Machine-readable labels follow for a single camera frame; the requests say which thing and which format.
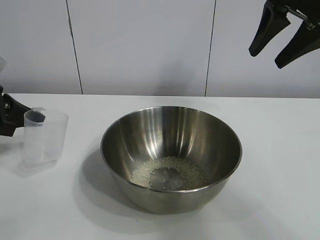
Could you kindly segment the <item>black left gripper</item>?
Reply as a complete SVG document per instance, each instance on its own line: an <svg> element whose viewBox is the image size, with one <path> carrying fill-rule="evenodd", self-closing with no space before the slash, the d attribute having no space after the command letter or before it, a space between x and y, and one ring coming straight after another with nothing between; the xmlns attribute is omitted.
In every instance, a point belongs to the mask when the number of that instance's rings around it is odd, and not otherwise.
<svg viewBox="0 0 320 240"><path fill-rule="evenodd" d="M45 115L39 110L32 110L15 100L9 94L3 94L4 88L0 86L0 135L12 137L17 128L24 127L25 113L31 111L30 120L43 123Z"/></svg>

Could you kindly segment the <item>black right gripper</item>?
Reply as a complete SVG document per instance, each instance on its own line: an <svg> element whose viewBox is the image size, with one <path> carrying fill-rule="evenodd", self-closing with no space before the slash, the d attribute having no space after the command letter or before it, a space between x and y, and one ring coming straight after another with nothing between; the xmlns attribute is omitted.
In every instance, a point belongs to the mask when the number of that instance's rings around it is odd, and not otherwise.
<svg viewBox="0 0 320 240"><path fill-rule="evenodd" d="M277 34L291 24L288 12L304 22L275 58L279 69L320 48L319 0L268 0L263 6L257 32L248 49L250 55L256 57Z"/></svg>

